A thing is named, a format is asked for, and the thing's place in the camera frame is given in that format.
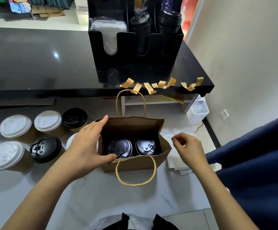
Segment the plastic bag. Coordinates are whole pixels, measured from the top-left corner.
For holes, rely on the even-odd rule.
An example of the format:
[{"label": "plastic bag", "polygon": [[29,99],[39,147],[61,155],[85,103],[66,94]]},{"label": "plastic bag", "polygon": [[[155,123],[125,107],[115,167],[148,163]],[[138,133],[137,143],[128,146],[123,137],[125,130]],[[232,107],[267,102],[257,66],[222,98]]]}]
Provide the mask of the plastic bag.
[{"label": "plastic bag", "polygon": [[118,51],[117,33],[127,32],[127,26],[123,21],[116,21],[106,17],[90,19],[91,31],[100,31],[103,36],[104,50],[108,55],[114,55]]}]

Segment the blue curtain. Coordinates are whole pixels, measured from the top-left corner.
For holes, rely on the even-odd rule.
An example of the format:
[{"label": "blue curtain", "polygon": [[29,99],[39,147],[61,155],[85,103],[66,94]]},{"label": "blue curtain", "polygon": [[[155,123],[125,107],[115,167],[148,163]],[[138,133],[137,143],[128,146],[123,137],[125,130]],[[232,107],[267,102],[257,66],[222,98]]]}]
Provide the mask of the blue curtain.
[{"label": "blue curtain", "polygon": [[278,119],[206,154],[260,230],[278,229]]}]

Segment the black garment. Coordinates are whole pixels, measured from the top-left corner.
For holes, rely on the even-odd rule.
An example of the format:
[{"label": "black garment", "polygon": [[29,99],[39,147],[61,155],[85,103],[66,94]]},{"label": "black garment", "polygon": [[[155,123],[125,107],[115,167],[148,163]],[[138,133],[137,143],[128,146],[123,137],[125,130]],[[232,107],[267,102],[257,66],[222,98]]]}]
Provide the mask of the black garment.
[{"label": "black garment", "polygon": [[[126,215],[125,213],[122,213],[122,219],[120,221],[111,224],[110,226],[104,228],[103,230],[132,230],[132,229],[128,229],[128,220],[129,220],[129,216]],[[154,226],[152,230],[179,230],[178,228],[175,227],[175,225],[161,218],[158,214],[156,214],[153,220],[153,225]]]}]

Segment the person's left hand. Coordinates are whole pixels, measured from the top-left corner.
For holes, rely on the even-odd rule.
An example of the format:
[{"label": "person's left hand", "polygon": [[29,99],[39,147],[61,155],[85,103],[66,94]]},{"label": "person's left hand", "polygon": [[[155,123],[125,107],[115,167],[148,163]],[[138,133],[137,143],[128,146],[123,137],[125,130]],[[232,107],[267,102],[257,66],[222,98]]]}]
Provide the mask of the person's left hand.
[{"label": "person's left hand", "polygon": [[58,170],[73,181],[116,159],[117,155],[115,154],[101,156],[96,150],[99,134],[107,121],[108,115],[97,123],[92,122],[84,126],[75,135],[68,150],[61,155],[51,170]]}]

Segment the paper bag handle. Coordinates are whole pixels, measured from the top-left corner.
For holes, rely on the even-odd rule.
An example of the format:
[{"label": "paper bag handle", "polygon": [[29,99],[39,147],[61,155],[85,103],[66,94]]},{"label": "paper bag handle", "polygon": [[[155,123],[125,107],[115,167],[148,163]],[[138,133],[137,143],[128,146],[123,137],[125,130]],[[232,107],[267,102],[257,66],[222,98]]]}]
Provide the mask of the paper bag handle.
[{"label": "paper bag handle", "polygon": [[[132,90],[132,89],[124,89],[124,90],[121,90],[121,91],[118,93],[118,95],[117,95],[117,98],[116,98],[116,109],[117,109],[117,113],[118,113],[119,119],[120,119],[121,117],[120,117],[120,113],[119,113],[119,109],[118,109],[118,98],[119,98],[120,93],[122,93],[122,92],[124,92],[124,91],[133,91],[133,90]],[[145,104],[145,99],[144,99],[143,95],[142,95],[140,92],[138,92],[138,91],[134,91],[134,92],[140,94],[141,97],[143,98],[143,102],[144,102],[144,119],[145,119],[145,118],[146,118],[146,104]]]},{"label": "paper bag handle", "polygon": [[116,166],[116,175],[117,175],[117,178],[119,180],[119,182],[121,182],[123,185],[128,185],[128,186],[141,186],[141,185],[145,185],[145,184],[148,184],[150,181],[153,180],[153,178],[155,177],[155,174],[156,174],[156,171],[157,171],[157,166],[156,166],[156,162],[154,160],[154,158],[151,156],[151,155],[148,155],[150,158],[152,158],[153,162],[154,162],[154,173],[152,175],[152,177],[150,179],[148,179],[146,182],[143,182],[143,183],[140,183],[140,184],[128,184],[128,183],[125,183],[121,180],[119,174],[118,174],[118,166],[119,166],[119,163],[121,161],[121,159],[119,159],[118,163],[117,163],[117,166]]}]

